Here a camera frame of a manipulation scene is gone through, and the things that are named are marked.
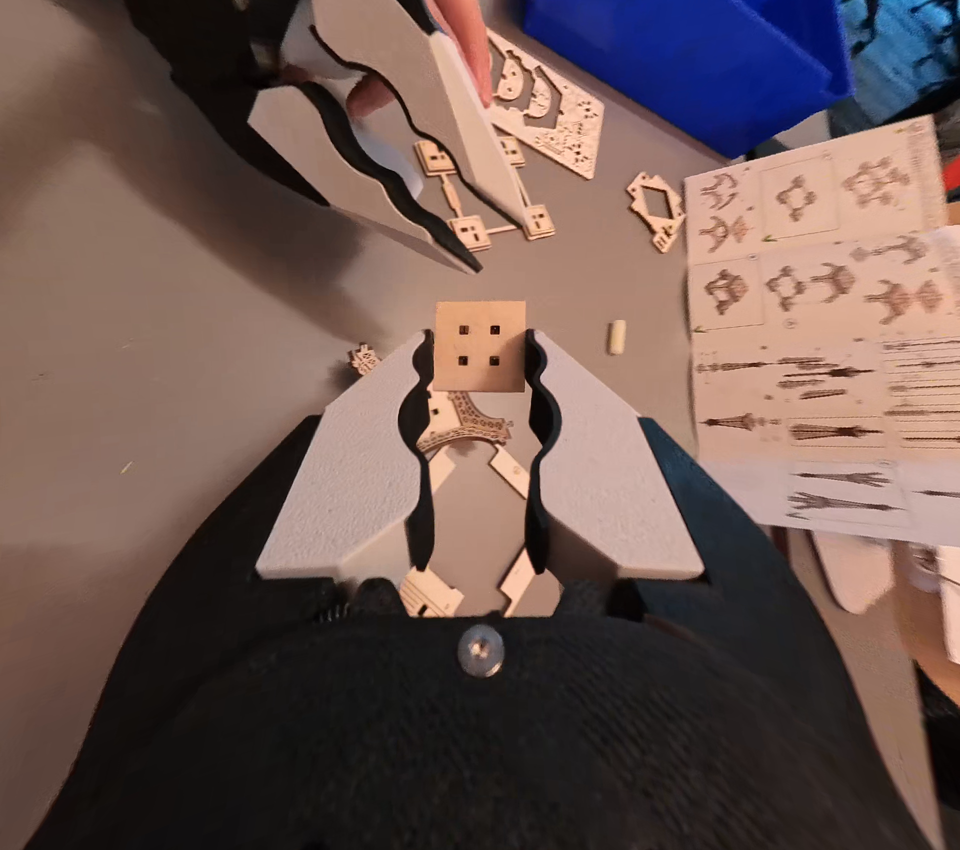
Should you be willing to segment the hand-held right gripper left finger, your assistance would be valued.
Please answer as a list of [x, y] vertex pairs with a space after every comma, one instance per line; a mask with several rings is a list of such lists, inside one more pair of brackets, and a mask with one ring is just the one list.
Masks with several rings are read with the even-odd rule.
[[427, 567], [435, 513], [418, 441], [433, 376], [425, 329], [328, 404], [257, 559], [262, 579], [400, 584]]

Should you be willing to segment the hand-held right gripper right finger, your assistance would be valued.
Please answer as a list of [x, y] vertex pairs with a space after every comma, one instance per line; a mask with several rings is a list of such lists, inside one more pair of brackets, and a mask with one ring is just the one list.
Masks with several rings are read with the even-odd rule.
[[549, 336], [525, 334], [530, 467], [525, 550], [536, 574], [695, 580], [705, 570], [641, 416]]

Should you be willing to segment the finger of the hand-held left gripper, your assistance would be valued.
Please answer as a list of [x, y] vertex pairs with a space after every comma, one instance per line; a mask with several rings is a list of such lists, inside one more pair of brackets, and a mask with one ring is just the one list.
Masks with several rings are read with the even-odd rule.
[[513, 170], [454, 40], [432, 18], [427, 29], [399, 0], [311, 0], [328, 52], [372, 73], [402, 104], [414, 132], [433, 141], [476, 196], [514, 223], [524, 203]]
[[247, 124], [332, 209], [436, 263], [481, 272], [474, 253], [419, 203], [402, 174], [365, 150], [326, 87], [307, 81], [262, 88]]

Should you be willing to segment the wooden tower base model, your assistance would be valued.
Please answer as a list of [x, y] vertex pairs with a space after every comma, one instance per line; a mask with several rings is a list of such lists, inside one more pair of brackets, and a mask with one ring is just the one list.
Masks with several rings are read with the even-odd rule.
[[462, 441], [503, 446], [511, 439], [512, 423], [481, 411], [465, 391], [427, 390], [429, 421], [416, 446], [423, 454]]

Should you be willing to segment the square wooden plate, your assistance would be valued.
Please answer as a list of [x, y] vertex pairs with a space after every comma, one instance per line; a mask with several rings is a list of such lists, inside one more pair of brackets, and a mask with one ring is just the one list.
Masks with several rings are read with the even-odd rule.
[[469, 393], [522, 393], [524, 301], [436, 304], [433, 388]]

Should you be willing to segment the grey desk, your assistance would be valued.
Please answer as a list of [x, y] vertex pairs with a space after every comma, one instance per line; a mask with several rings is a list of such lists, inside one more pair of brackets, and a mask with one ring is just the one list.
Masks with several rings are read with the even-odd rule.
[[[438, 300], [529, 325], [696, 453], [682, 247], [628, 208], [717, 159], [606, 96], [588, 182], [521, 172], [556, 235], [466, 276], [240, 160], [119, 0], [2, 0], [2, 848], [39, 826], [146, 597], [210, 512]], [[608, 325], [627, 321], [623, 355]]]

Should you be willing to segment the wooden four-square connector piece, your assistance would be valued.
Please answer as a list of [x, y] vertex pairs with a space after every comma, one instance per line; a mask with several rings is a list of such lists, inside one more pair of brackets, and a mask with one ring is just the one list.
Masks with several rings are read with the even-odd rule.
[[529, 242], [556, 235], [556, 226], [548, 209], [544, 205], [535, 205], [530, 201], [529, 193], [520, 177], [519, 169], [526, 163], [520, 142], [513, 136], [499, 136], [498, 140], [519, 188], [523, 201], [523, 218], [521, 224], [510, 223], [492, 229], [486, 227], [480, 215], [464, 213], [459, 193], [453, 182], [457, 172], [450, 155], [438, 147], [437, 143], [428, 139], [422, 138], [414, 144], [414, 151], [421, 169], [426, 177], [438, 179], [446, 203], [454, 213], [454, 216], [447, 221], [448, 226], [461, 243], [472, 252], [491, 248], [494, 235], [516, 230], [521, 230]]

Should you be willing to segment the wooden parts sheet with arches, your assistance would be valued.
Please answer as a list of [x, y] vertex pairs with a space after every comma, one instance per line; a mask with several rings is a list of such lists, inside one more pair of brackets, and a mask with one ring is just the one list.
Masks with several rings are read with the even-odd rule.
[[588, 91], [492, 29], [492, 125], [541, 156], [594, 180], [604, 104]]

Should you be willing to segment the white stand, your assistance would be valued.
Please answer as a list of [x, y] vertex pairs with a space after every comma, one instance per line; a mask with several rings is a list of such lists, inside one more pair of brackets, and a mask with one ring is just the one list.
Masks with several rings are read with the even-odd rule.
[[891, 596], [899, 631], [918, 663], [932, 671], [959, 665], [959, 549], [825, 531], [814, 551], [834, 602], [862, 615]]

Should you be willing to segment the paper instruction sheet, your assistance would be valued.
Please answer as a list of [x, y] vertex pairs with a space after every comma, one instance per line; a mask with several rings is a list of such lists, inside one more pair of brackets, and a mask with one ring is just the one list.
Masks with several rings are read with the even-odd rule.
[[958, 227], [933, 118], [683, 185], [702, 467], [759, 524], [957, 547]]

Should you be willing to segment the blue plastic bin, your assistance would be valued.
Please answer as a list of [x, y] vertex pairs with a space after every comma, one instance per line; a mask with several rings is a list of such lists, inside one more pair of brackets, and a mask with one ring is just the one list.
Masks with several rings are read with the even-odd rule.
[[836, 0], [523, 0], [524, 32], [727, 158], [855, 88]]

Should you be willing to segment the wooden leftover frame sheet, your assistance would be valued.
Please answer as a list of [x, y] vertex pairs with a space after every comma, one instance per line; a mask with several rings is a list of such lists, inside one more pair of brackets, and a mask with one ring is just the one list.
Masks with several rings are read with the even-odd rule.
[[[449, 447], [437, 449], [428, 465], [431, 488], [435, 492], [455, 468]], [[503, 446], [496, 446], [488, 465], [518, 496], [527, 500], [530, 475]], [[498, 592], [505, 602], [503, 617], [520, 614], [522, 602], [535, 576], [529, 554], [522, 548], [498, 585]], [[454, 617], [464, 600], [464, 594], [442, 580], [432, 568], [411, 568], [403, 578], [398, 593], [408, 616], [414, 619]]]

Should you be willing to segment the wooden diamond frame piece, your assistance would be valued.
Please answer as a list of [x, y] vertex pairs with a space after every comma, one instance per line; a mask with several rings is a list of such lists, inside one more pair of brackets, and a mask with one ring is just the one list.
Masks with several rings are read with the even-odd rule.
[[[660, 254], [668, 253], [687, 219], [681, 196], [661, 176], [645, 171], [636, 174], [627, 186], [627, 193], [631, 197], [630, 210], [647, 226], [654, 249]], [[663, 196], [666, 216], [657, 216], [651, 211], [647, 203], [648, 194]]]

